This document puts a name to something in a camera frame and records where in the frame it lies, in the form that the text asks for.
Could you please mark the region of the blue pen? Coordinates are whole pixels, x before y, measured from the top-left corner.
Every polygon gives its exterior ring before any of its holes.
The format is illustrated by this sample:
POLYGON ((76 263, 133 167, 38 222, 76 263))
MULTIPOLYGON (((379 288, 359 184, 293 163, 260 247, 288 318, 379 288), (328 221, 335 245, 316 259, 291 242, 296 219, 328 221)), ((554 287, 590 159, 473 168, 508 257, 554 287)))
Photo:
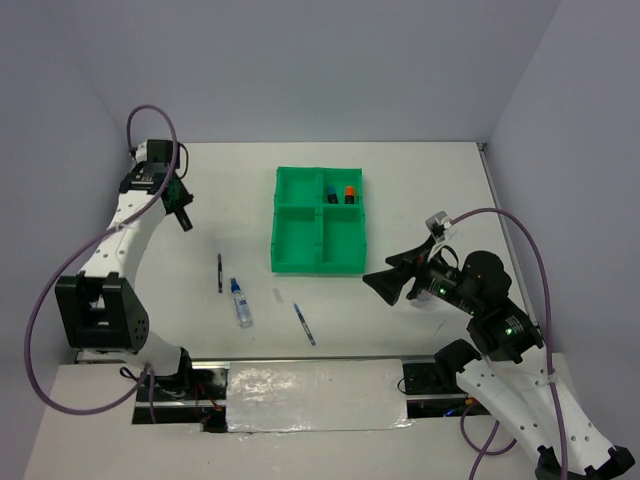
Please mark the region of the blue pen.
POLYGON ((309 326, 308 326, 308 324, 306 322, 306 319, 305 319, 302 311, 300 310, 300 307, 298 306, 298 304, 296 302, 293 302, 293 307, 294 307, 294 310, 295 310, 295 313, 296 313, 296 315, 298 317, 298 320, 299 320, 299 322, 300 322, 300 324, 301 324, 301 326, 302 326, 302 328, 303 328, 303 330, 305 332, 305 335, 308 338, 310 344, 312 346, 316 346, 317 345, 316 340, 315 340, 315 338, 314 338, 314 336, 313 336, 313 334, 312 334, 312 332, 311 332, 311 330, 310 330, 310 328, 309 328, 309 326))

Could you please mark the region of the orange-capped black highlighter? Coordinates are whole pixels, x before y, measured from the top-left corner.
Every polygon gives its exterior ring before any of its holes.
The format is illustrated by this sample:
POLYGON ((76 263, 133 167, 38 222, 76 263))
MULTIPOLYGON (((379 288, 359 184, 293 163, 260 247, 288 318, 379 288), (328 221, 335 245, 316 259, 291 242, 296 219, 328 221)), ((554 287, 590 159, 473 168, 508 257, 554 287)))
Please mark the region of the orange-capped black highlighter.
POLYGON ((345 187, 344 203, 348 205, 355 203, 355 188, 351 185, 345 187))

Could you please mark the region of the clear spray bottle blue cap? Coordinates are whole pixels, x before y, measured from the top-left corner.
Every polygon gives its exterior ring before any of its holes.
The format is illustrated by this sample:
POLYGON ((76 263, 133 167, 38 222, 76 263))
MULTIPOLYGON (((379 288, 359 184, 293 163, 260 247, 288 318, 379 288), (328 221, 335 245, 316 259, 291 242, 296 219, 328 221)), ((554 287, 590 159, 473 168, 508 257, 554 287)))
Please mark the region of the clear spray bottle blue cap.
POLYGON ((230 291, 232 294, 234 309, 241 328, 249 328, 253 325, 253 317, 247 302, 247 298, 236 278, 230 279, 230 291))

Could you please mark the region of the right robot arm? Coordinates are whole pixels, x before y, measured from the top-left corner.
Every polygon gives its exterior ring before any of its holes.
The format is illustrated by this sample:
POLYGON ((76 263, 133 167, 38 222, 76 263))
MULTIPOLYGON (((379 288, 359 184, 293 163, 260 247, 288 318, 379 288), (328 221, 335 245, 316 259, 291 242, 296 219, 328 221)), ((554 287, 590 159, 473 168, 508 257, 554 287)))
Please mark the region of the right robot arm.
POLYGON ((539 327, 508 297, 511 279, 498 256, 469 254, 461 268, 431 252, 435 242, 387 258, 363 281, 389 305, 407 282, 408 298, 429 293, 470 315, 469 341, 438 351, 436 383, 461 389, 504 426, 535 464, 538 479, 614 479, 635 464, 589 420, 564 381, 547 369, 539 327))

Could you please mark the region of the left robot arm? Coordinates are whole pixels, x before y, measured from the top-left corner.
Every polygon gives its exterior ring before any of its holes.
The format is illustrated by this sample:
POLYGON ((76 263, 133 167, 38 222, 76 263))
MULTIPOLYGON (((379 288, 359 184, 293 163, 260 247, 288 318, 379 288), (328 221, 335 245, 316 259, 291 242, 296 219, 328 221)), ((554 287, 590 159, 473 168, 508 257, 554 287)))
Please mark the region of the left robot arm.
POLYGON ((183 231, 193 227, 185 208, 194 197, 181 175, 168 171, 189 153, 181 143, 153 139, 131 154, 134 166, 120 182, 109 225, 113 234, 100 241, 77 274, 57 280, 55 297, 71 347, 150 365, 156 386, 182 399, 196 385, 190 356, 151 330, 134 285, 151 236, 166 217, 175 217, 183 231))

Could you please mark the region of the clear pen cap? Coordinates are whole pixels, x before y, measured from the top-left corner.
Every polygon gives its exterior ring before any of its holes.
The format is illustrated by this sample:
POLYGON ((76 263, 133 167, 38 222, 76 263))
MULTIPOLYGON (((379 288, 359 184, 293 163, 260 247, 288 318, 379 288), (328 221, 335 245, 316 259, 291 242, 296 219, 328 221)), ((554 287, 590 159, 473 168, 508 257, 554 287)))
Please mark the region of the clear pen cap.
POLYGON ((282 297, 282 295, 280 293, 280 290, 278 288, 273 288, 272 292, 273 292, 273 295, 274 295, 274 298, 275 298, 276 302, 279 303, 279 304, 283 304, 284 303, 284 299, 283 299, 283 297, 282 297))

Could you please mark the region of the purple pen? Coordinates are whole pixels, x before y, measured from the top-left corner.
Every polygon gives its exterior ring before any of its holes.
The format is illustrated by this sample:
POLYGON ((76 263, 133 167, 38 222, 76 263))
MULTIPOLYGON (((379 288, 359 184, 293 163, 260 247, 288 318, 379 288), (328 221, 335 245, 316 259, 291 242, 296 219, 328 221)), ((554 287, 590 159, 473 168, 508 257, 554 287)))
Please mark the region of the purple pen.
POLYGON ((219 294, 222 294, 224 291, 223 263, 220 253, 217 254, 217 290, 219 294))

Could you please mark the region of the blue-capped black highlighter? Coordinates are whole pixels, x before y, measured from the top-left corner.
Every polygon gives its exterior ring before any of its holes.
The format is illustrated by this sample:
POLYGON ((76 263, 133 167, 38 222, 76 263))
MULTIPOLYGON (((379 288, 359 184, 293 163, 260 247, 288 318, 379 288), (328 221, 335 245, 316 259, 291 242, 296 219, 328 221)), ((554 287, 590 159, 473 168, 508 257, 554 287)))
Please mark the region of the blue-capped black highlighter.
POLYGON ((338 204, 339 199, 336 193, 336 189, 333 185, 327 186, 327 201, 329 204, 338 204))

